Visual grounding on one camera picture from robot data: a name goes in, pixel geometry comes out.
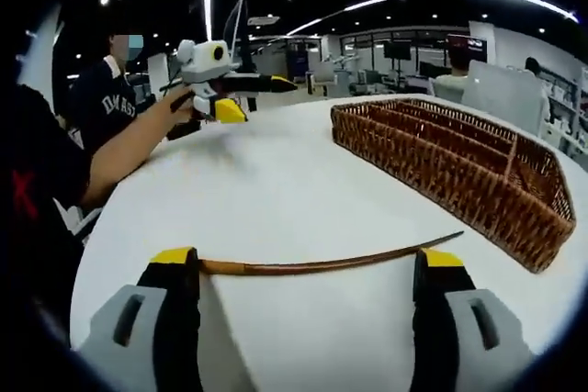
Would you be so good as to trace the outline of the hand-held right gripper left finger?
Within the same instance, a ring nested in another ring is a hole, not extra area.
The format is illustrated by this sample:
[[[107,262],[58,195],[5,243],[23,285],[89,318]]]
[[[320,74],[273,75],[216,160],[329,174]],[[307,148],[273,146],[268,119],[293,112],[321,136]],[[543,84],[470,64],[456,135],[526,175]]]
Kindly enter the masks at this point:
[[[115,391],[200,391],[198,254],[186,247],[153,257],[90,320],[77,352]]]

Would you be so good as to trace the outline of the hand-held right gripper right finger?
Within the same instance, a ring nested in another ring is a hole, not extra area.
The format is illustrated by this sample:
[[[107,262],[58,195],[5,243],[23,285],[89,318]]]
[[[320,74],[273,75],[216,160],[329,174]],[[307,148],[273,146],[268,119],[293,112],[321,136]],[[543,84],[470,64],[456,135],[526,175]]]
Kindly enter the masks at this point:
[[[449,252],[416,253],[413,303],[413,391],[503,391],[534,361],[519,318]]]

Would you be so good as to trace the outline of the person's left hand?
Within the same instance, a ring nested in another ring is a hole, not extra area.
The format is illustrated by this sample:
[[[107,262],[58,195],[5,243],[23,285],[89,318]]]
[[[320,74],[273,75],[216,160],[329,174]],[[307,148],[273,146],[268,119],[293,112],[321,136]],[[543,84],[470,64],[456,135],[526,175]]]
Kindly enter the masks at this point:
[[[194,92],[186,85],[175,87],[163,97],[175,124],[184,124],[193,119],[204,118],[203,114],[194,108],[194,97]]]

